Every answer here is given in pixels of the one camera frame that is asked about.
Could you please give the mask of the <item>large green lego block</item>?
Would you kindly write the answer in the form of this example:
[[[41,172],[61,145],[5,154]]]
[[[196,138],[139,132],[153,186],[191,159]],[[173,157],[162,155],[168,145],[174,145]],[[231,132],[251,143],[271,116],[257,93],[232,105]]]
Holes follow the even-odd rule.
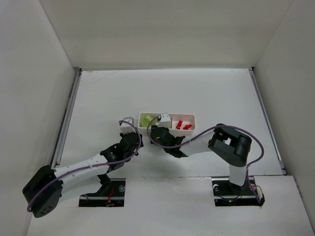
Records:
[[[147,127],[152,120],[153,118],[150,115],[146,115],[145,117],[140,119],[140,126]]]

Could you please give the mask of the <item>red lego piece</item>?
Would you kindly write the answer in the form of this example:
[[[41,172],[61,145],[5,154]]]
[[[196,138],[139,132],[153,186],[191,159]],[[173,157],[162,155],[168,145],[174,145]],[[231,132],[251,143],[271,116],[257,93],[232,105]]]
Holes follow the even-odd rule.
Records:
[[[186,125],[183,129],[184,129],[184,130],[189,130],[191,127],[192,127],[192,125],[191,125],[191,124],[188,124],[188,125]]]
[[[179,120],[177,125],[176,125],[176,129],[180,130],[182,128],[182,125],[183,125],[183,121]]]

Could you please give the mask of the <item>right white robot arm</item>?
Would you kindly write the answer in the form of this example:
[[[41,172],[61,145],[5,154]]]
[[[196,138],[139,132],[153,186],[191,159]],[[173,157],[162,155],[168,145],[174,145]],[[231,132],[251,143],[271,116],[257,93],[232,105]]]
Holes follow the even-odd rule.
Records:
[[[252,139],[240,131],[217,124],[215,128],[201,132],[191,139],[172,135],[168,128],[153,125],[149,139],[176,158],[213,152],[229,164],[229,182],[243,186],[246,181],[246,165]]]

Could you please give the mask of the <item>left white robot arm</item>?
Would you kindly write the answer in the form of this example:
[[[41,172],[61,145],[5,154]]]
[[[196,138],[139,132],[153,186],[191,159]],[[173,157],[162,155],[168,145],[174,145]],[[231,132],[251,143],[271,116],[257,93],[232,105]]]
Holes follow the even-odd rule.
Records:
[[[108,174],[138,155],[143,147],[142,135],[121,134],[119,143],[84,161],[58,168],[40,167],[22,190],[27,212],[40,218],[56,206],[75,196],[105,192],[110,185]]]

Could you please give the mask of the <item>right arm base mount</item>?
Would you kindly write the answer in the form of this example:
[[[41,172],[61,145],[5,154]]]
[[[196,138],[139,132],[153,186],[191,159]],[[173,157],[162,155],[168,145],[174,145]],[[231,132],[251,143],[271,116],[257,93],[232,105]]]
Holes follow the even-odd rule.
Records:
[[[264,193],[253,178],[243,186],[232,184],[228,179],[214,179],[212,186],[216,207],[261,207],[265,203]]]

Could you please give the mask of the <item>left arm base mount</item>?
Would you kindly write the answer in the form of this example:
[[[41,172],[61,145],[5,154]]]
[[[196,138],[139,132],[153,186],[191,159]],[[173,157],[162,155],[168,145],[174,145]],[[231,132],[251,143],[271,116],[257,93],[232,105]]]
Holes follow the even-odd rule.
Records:
[[[99,175],[101,187],[94,193],[81,195],[79,207],[123,207],[125,204],[126,179]]]

